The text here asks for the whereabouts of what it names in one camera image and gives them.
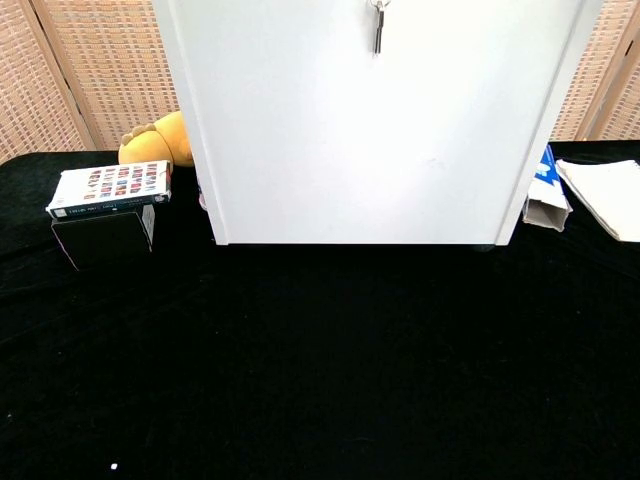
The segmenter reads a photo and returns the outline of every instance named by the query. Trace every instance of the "wicker panel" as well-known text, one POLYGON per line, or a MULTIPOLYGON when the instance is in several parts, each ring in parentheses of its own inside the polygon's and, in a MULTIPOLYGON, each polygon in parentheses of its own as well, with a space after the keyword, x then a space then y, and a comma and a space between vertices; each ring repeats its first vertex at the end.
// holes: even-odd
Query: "wicker panel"
POLYGON ((151 0, 44 0, 102 146, 177 110, 151 0))
POLYGON ((640 140, 640 64, 627 80, 601 137, 602 140, 640 140))
POLYGON ((24 11, 0 0, 0 163, 35 151, 84 150, 24 11))
POLYGON ((575 138, 638 0, 605 0, 556 122, 553 140, 575 138))

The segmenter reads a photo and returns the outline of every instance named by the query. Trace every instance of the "white paper stack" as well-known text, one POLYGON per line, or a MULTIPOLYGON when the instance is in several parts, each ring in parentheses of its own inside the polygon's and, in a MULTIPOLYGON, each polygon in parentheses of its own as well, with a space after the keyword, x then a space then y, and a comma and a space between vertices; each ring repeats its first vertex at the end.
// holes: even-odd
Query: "white paper stack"
POLYGON ((616 240, 640 242, 640 165, 635 160, 576 165, 558 160, 558 173, 616 240))

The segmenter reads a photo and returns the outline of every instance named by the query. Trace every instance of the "black box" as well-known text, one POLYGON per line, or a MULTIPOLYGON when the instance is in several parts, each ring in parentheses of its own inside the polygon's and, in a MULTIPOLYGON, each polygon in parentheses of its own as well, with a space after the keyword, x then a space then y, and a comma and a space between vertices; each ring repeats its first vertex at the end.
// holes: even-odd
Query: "black box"
POLYGON ((53 219, 51 229, 76 270, 151 252, 153 205, 101 215, 53 219))

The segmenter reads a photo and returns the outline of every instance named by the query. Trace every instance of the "stuffed animal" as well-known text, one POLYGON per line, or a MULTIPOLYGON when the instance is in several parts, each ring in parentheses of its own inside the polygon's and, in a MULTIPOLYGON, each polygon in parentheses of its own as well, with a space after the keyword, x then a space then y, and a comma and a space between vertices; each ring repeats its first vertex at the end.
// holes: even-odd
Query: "stuffed animal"
POLYGON ((171 168, 193 167, 193 155, 187 138, 182 112, 162 117, 155 123, 134 128, 122 137, 119 163, 169 160, 171 168))

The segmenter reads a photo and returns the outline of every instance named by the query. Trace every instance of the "cardboard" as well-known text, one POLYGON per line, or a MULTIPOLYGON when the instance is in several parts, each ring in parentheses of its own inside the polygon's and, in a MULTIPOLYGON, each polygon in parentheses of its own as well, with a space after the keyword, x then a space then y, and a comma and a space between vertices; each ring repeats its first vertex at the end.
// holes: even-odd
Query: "cardboard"
POLYGON ((562 232, 572 211, 562 190, 551 146, 547 145, 522 208, 522 221, 562 232))

